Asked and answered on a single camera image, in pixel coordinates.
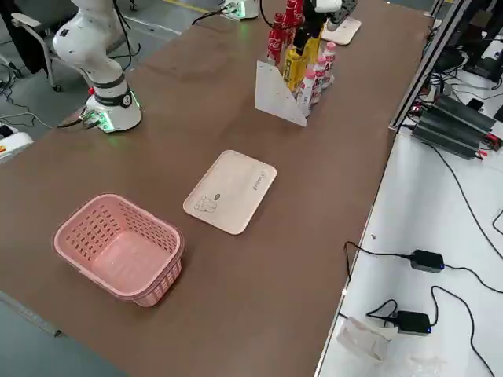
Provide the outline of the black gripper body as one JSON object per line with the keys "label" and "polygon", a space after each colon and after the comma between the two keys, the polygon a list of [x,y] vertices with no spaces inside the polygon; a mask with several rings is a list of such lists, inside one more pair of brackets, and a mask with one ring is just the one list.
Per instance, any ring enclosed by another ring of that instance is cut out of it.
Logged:
{"label": "black gripper body", "polygon": [[326,13],[317,12],[315,6],[315,1],[303,1],[303,26],[309,34],[319,34],[327,19]]}

